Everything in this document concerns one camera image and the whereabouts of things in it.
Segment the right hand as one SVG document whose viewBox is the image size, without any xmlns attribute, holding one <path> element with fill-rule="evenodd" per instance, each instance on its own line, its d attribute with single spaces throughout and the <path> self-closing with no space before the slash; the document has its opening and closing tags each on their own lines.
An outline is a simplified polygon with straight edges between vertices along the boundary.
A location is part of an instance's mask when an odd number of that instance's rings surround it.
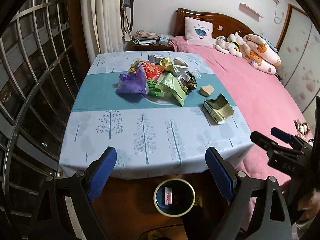
<svg viewBox="0 0 320 240">
<path fill-rule="evenodd" d="M 320 208 L 320 192 L 314 189 L 310 194 L 305 195 L 298 203 L 298 210 L 303 214 L 299 221 L 304 222 L 314 219 Z"/>
</svg>

